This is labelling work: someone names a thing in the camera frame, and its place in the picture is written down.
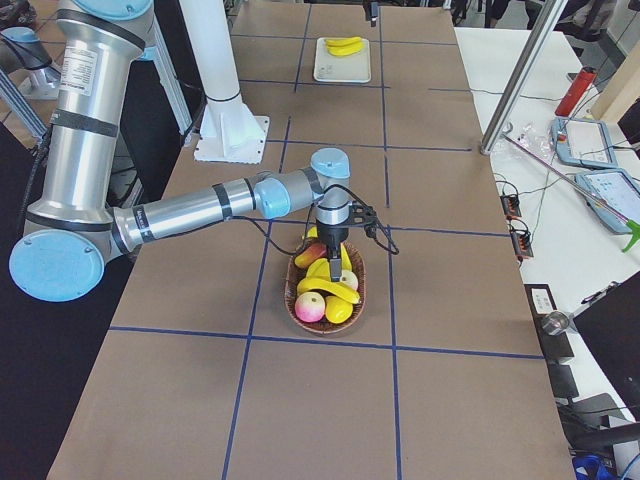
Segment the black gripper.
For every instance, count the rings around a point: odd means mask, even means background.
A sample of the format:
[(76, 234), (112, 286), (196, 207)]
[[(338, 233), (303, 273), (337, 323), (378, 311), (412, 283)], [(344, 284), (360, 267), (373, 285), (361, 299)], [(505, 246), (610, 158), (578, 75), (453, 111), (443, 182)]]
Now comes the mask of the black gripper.
[(329, 278), (338, 282), (342, 274), (341, 244), (348, 238), (349, 229), (343, 225), (317, 223), (318, 239), (326, 246)]

